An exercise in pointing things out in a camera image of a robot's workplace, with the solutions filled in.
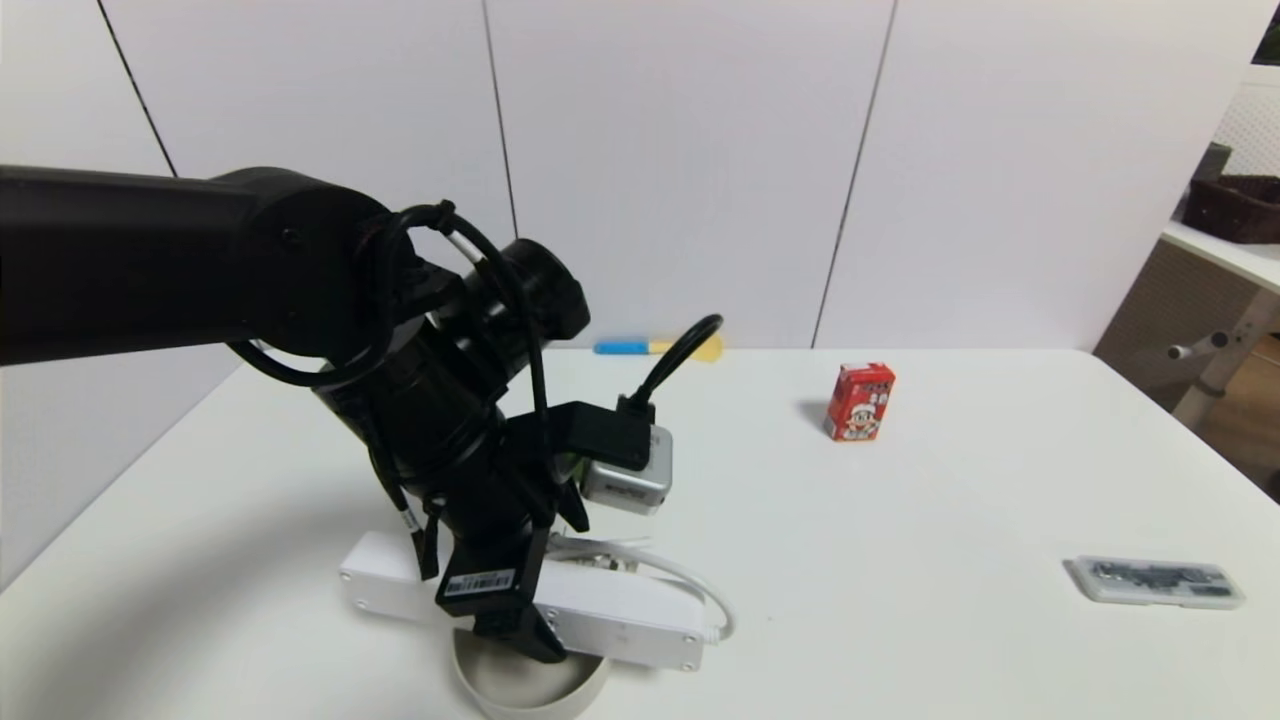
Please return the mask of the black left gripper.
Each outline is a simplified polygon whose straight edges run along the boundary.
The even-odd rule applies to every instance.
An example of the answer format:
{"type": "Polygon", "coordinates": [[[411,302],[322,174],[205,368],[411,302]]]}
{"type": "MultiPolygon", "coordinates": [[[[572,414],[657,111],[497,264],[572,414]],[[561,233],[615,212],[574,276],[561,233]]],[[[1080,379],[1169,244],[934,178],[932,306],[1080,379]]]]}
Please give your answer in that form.
{"type": "Polygon", "coordinates": [[[474,634],[540,664],[568,651],[530,605],[556,520],[559,483],[536,450],[500,448],[448,480],[435,497],[453,544],[436,603],[475,616],[474,634]]]}

